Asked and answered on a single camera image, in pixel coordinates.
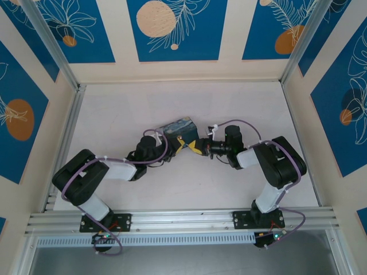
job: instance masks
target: blue box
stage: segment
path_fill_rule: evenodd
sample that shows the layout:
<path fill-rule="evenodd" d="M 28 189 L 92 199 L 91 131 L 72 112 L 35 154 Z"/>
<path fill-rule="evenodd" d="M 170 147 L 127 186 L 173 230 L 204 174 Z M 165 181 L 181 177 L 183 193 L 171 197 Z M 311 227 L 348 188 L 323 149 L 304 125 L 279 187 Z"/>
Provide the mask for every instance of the blue box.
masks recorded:
<path fill-rule="evenodd" d="M 164 125 L 160 128 L 160 130 L 163 131 L 168 138 L 176 138 L 177 136 L 181 136 L 182 140 L 185 142 L 184 148 L 194 140 L 199 139 L 196 125 L 188 116 L 170 124 Z"/>

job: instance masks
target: beige wall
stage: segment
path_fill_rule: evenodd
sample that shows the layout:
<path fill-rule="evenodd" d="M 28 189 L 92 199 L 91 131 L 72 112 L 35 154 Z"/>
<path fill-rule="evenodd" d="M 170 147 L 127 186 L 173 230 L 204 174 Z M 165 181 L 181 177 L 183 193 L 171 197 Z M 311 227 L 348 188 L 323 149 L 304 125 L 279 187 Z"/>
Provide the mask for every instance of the beige wall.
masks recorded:
<path fill-rule="evenodd" d="M 20 250 L 29 214 L 38 212 L 43 204 L 74 91 L 62 74 L 56 83 L 52 81 L 2 9 L 0 25 L 1 42 L 49 99 L 21 183 L 0 176 L 0 217 L 7 220 L 0 239 L 0 274 L 8 274 Z"/>
<path fill-rule="evenodd" d="M 140 63 L 126 1 L 97 0 L 116 63 L 71 64 L 71 68 L 81 83 L 279 79 L 288 59 L 242 61 L 257 2 L 228 0 L 218 61 Z"/>
<path fill-rule="evenodd" d="M 310 93 L 366 18 L 366 10 L 365 0 L 353 0 L 305 77 L 297 68 L 285 84 L 310 172 L 324 203 L 334 207 L 360 270 L 367 270 L 367 236 L 356 211 L 367 207 L 367 166 L 341 176 Z"/>

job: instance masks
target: enclosure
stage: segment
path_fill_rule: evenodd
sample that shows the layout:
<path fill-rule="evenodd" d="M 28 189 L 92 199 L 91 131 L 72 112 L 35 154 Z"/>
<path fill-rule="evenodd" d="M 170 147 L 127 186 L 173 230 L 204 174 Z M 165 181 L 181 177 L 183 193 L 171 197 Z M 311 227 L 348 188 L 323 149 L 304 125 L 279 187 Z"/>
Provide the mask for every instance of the enclosure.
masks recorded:
<path fill-rule="evenodd" d="M 364 273 L 365 1 L 0 6 L 1 274 Z M 215 141 L 227 140 L 222 123 L 250 123 L 227 124 L 244 152 L 285 137 L 307 172 L 276 203 L 284 229 L 238 229 L 268 184 L 262 165 L 233 169 L 190 146 L 137 181 L 100 182 L 94 194 L 129 218 L 122 254 L 95 254 L 53 176 L 83 149 L 129 158 L 145 130 L 179 119 L 199 138 L 219 125 Z M 274 246 L 253 245 L 272 230 Z"/>

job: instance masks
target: yellow object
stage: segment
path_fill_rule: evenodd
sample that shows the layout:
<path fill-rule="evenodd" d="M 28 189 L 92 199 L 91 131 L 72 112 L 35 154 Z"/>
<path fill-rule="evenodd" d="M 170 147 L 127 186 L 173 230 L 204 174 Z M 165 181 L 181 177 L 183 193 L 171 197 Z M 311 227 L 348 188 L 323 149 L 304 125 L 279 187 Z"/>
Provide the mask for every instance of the yellow object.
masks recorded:
<path fill-rule="evenodd" d="M 179 152 L 181 152 L 182 148 L 183 148 L 183 147 L 184 147 L 184 145 L 185 145 L 185 142 L 184 142 L 184 140 L 182 139 L 182 137 L 181 137 L 181 136 L 178 136 L 178 137 L 177 137 L 177 140 L 178 140 L 178 142 L 181 144 L 181 146 L 180 146 L 180 148 L 176 151 L 176 155 L 177 155 Z"/>
<path fill-rule="evenodd" d="M 194 153 L 197 153 L 199 155 L 202 155 L 202 152 L 199 150 L 199 149 L 196 149 L 195 148 L 195 144 L 196 144 L 196 140 L 194 140 L 193 142 L 191 142 L 189 144 L 189 148 L 194 152 Z"/>

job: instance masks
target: white table surface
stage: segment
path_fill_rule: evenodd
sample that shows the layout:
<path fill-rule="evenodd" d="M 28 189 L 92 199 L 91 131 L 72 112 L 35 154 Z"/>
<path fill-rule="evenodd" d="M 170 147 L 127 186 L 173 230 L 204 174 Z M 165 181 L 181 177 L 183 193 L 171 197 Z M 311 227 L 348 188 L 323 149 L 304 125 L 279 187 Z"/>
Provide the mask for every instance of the white table surface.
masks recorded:
<path fill-rule="evenodd" d="M 201 138 L 208 125 L 243 119 L 260 131 L 263 140 L 283 135 L 302 155 L 278 82 L 175 81 L 87 86 L 68 160 L 85 148 L 95 155 L 124 158 L 145 129 L 186 116 L 192 118 Z M 253 129 L 237 125 L 246 146 L 258 141 Z M 224 140 L 224 127 L 216 132 L 216 139 Z M 115 210 L 245 208 L 265 182 L 259 165 L 235 170 L 186 148 L 170 163 L 148 168 L 136 182 L 103 180 L 96 193 Z M 308 174 L 280 205 L 318 205 Z M 59 193 L 54 210 L 73 209 Z"/>

